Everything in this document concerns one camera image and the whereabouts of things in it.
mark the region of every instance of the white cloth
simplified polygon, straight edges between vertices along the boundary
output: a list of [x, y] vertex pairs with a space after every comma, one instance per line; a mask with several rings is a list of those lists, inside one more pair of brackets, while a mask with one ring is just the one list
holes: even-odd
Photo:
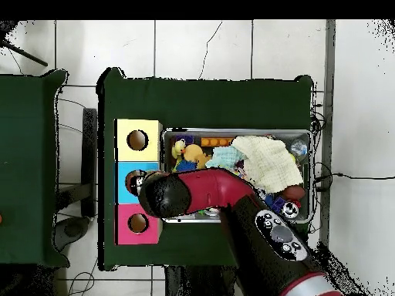
[[303, 182], [296, 163], [285, 144], [264, 136], [238, 136], [232, 143], [247, 156], [244, 171], [249, 181], [266, 193], [277, 193]]

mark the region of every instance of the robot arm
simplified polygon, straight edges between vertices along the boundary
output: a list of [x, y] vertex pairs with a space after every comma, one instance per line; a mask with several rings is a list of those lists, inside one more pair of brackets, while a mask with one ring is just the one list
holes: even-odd
[[220, 207], [248, 296], [343, 296], [287, 223], [227, 170], [152, 173], [143, 179], [139, 201], [158, 218]]

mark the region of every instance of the shape sorter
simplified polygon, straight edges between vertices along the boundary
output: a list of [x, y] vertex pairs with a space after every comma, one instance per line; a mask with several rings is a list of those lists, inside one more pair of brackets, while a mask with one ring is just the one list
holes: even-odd
[[162, 220], [145, 213], [127, 187], [139, 170], [160, 169], [160, 133], [157, 120], [115, 119], [115, 244], [157, 244]]

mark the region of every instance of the green table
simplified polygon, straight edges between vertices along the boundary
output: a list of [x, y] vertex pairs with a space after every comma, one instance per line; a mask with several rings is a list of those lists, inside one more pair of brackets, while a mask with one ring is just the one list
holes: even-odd
[[66, 76], [0, 75], [0, 264], [69, 265], [52, 245], [54, 99]]
[[220, 224], [164, 224], [159, 244], [116, 246], [113, 241], [115, 119], [159, 120], [164, 128], [309, 130], [312, 80], [180, 81], [126, 79], [117, 68], [100, 77], [99, 259], [114, 265], [235, 265]]

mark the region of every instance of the pink block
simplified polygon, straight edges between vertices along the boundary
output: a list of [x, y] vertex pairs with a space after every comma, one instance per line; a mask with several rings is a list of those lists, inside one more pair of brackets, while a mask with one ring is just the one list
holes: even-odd
[[[144, 214], [148, 219], [148, 228], [136, 234], [127, 225], [134, 214]], [[149, 216], [139, 204], [118, 205], [118, 245], [157, 244], [162, 231], [162, 220]]]

